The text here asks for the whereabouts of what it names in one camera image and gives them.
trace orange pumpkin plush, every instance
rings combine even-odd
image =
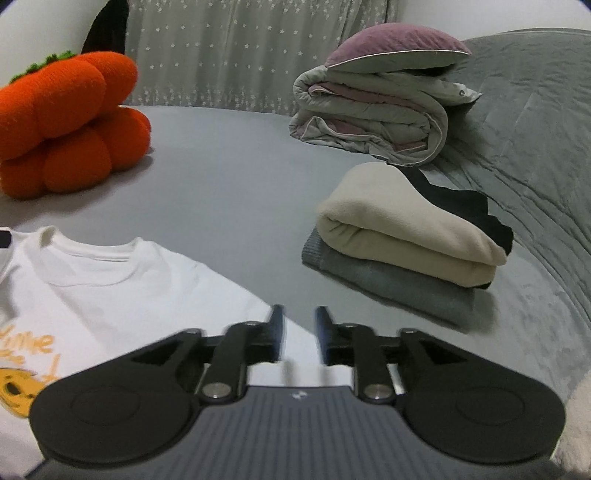
[[[119,53],[68,52],[0,89],[0,190],[16,199],[75,192],[136,165],[150,122],[119,104],[137,76]]]

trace black garment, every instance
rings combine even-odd
[[[127,0],[109,0],[96,16],[82,53],[90,51],[115,51],[125,54],[125,32],[129,18]]]
[[[477,226],[507,255],[513,247],[513,230],[488,214],[488,198],[474,190],[452,190],[432,185],[418,168],[398,167],[428,202]]]

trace logo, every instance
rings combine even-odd
[[[298,401],[305,400],[308,394],[303,390],[300,390],[298,393],[292,393],[291,396]]]

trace gray quilted bedspread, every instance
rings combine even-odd
[[[537,286],[528,286],[532,315],[515,312],[514,322],[525,348],[554,357],[552,383],[562,377],[564,394],[591,367],[591,32],[534,29],[467,44],[473,56],[446,77],[483,95],[448,111],[447,143],[427,173],[485,192],[560,285],[570,315],[535,315]]]

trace white curtain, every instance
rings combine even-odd
[[[393,21],[398,0],[131,0],[134,105],[292,115],[296,77],[357,31]]]

